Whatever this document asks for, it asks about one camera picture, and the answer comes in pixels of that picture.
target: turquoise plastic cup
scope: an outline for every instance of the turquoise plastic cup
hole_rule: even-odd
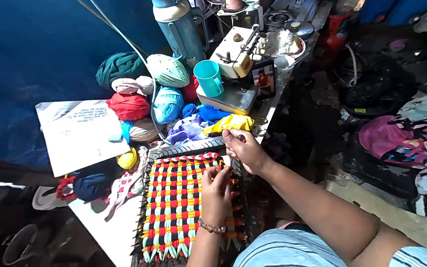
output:
[[[220,78],[220,67],[211,60],[202,60],[193,68],[200,87],[207,97],[216,97],[223,93],[222,79]]]

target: stove burner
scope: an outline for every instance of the stove burner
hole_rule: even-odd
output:
[[[289,21],[293,21],[294,15],[290,14],[286,10],[279,10],[271,12],[266,19],[266,23],[271,26],[281,27]]]

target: white paper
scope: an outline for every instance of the white paper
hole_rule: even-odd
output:
[[[54,177],[129,151],[126,140],[108,137],[121,130],[106,100],[43,102],[36,105]]]

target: blue wall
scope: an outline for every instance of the blue wall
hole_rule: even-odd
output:
[[[147,53],[168,45],[151,1],[95,2]],[[0,0],[0,160],[46,168],[34,106],[110,98],[94,76],[106,57],[123,51],[132,48],[76,0]]]

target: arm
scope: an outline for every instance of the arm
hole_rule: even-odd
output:
[[[246,143],[236,136],[244,135]],[[223,131],[227,154],[268,181],[288,205],[349,266],[388,266],[399,248],[417,243],[352,203],[272,161],[251,133]]]
[[[223,170],[209,168],[202,175],[202,221],[215,227],[225,225],[231,205],[230,167]],[[209,233],[199,227],[187,267],[216,267],[220,248],[220,234]]]

